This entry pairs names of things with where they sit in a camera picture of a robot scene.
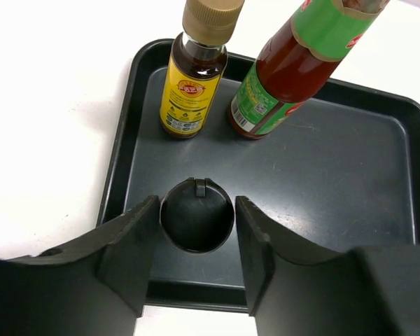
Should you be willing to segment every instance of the bottle label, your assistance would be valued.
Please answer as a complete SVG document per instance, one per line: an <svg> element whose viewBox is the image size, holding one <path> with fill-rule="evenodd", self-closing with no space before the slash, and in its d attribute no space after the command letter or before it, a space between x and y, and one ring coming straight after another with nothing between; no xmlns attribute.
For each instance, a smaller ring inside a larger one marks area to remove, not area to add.
<svg viewBox="0 0 420 336"><path fill-rule="evenodd" d="M291 18L295 40L324 62L342 60L378 13L345 8L342 0L305 0Z"/></svg>
<svg viewBox="0 0 420 336"><path fill-rule="evenodd" d="M169 58L160 119L174 133L194 134L204 125L221 76L209 80L191 78Z"/></svg>
<svg viewBox="0 0 420 336"><path fill-rule="evenodd" d="M267 93L258 80L254 63L233 98L230 110L244 131L263 135L271 132L302 104L283 104Z"/></svg>

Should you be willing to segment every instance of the white table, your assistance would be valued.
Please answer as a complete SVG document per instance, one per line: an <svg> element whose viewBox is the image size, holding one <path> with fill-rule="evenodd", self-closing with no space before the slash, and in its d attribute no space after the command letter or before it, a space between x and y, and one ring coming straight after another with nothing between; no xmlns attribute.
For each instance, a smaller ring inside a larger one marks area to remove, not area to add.
<svg viewBox="0 0 420 336"><path fill-rule="evenodd" d="M228 49L255 57L300 2L246 0ZM0 1L0 258L36 255L95 226L130 62L181 31L183 5ZM392 0L333 77L420 103L420 9ZM157 307L145 308L135 335L196 328L256 335L247 315Z"/></svg>

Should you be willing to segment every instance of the tray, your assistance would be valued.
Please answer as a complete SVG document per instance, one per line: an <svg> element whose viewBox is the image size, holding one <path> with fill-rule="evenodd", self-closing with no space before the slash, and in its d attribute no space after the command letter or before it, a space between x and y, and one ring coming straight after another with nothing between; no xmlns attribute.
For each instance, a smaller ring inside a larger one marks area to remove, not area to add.
<svg viewBox="0 0 420 336"><path fill-rule="evenodd" d="M177 141L159 121L171 46L154 41L134 58L98 225L195 177L212 179L232 200L249 197L329 249L420 242L420 105L329 80L278 130L250 141L232 130L225 110L253 60L231 54L205 128ZM236 230L204 255L163 236L147 304L246 312Z"/></svg>

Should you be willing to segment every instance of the round black object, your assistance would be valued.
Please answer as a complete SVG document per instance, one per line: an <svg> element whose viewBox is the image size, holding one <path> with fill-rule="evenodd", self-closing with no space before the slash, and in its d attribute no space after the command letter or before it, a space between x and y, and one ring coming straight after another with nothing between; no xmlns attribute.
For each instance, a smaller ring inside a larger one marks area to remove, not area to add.
<svg viewBox="0 0 420 336"><path fill-rule="evenodd" d="M229 237L234 220L227 193L211 179L188 178L165 196L160 222L171 241L187 252L216 250Z"/></svg>

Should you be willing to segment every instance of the gold bottle cap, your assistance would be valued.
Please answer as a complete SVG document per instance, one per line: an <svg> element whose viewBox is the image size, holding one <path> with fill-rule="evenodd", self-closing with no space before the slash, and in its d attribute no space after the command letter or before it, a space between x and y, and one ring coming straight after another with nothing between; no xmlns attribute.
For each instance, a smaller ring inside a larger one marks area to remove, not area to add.
<svg viewBox="0 0 420 336"><path fill-rule="evenodd" d="M187 0L183 30L195 41L221 46L232 37L244 0Z"/></svg>

